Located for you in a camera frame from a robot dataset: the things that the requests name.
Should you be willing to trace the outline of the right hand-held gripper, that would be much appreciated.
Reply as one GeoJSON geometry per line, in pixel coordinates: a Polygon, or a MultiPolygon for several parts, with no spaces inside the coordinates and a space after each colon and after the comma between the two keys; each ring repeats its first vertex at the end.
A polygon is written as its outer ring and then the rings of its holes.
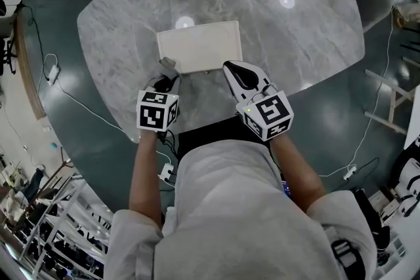
{"type": "Polygon", "coordinates": [[[242,121],[259,139],[267,142],[288,131],[294,113],[284,93],[278,90],[262,68],[244,61],[226,61],[222,70],[238,102],[242,121]]]}

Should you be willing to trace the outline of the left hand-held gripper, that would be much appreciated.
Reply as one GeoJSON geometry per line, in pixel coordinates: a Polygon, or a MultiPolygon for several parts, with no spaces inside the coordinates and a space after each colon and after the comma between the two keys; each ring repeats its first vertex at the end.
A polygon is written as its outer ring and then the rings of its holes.
{"type": "Polygon", "coordinates": [[[139,138],[144,130],[166,132],[177,120],[181,76],[171,80],[169,93],[156,92],[160,76],[153,77],[143,90],[138,92],[136,103],[136,127],[139,138]]]}

